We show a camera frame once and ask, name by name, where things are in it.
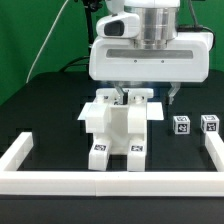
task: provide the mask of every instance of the black table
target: black table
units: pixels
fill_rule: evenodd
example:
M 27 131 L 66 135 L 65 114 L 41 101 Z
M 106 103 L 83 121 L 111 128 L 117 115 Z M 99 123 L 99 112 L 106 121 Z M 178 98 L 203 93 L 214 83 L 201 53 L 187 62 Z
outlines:
M 164 121 L 148 122 L 150 171 L 216 171 L 200 130 L 200 116 L 216 114 L 223 137 L 224 73 L 210 71 L 203 84 L 183 84 L 172 106 L 164 105 Z M 44 73 L 36 76 L 0 107 L 0 153 L 22 131 L 32 131 L 34 148 L 19 170 L 87 171 L 92 136 L 77 121 L 97 88 L 86 73 Z M 152 101 L 164 101 L 170 86 L 150 83 Z M 174 115 L 188 115 L 191 134 L 176 136 Z M 126 158 L 113 156 L 109 171 L 126 170 Z M 121 198 L 0 196 L 1 223 L 223 223 L 222 198 Z

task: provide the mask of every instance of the green wall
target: green wall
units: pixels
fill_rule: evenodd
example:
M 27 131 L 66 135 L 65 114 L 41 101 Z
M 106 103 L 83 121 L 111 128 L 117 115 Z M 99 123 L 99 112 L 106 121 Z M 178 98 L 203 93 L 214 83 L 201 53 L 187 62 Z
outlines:
M 0 104 L 26 81 L 39 51 L 64 0 L 0 0 Z M 194 2 L 199 22 L 217 34 L 210 68 L 223 70 L 223 0 Z M 106 8 L 93 15 L 94 22 Z M 180 23 L 192 23 L 186 0 L 182 0 Z M 33 72 L 57 71 L 71 59 L 87 55 L 87 28 L 81 0 L 70 1 Z

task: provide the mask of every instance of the small cube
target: small cube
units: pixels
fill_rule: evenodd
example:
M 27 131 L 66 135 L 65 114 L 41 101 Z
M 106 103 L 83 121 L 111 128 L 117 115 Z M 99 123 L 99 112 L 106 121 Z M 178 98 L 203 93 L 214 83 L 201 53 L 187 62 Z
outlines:
M 201 130 L 204 133 L 208 131 L 219 132 L 219 118 L 216 115 L 202 115 Z
M 188 116 L 174 116 L 173 130 L 176 135 L 190 134 L 190 119 Z

